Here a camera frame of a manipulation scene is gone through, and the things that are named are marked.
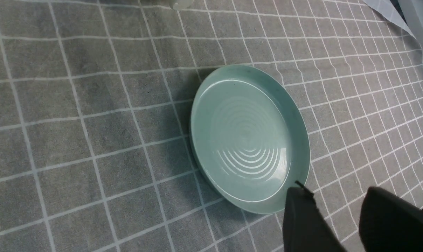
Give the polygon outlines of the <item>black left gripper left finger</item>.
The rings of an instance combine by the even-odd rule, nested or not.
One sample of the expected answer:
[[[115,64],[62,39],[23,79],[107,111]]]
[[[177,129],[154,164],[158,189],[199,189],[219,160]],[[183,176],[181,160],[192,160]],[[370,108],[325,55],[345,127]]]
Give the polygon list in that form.
[[[317,207],[314,193],[301,182],[287,190],[282,225],[286,252],[345,252]]]

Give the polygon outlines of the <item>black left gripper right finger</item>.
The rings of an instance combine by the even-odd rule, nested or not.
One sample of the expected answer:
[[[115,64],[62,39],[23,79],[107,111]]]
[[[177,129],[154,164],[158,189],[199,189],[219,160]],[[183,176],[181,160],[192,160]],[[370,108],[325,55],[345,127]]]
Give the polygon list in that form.
[[[367,252],[423,252],[423,210],[370,187],[361,206],[359,236]]]

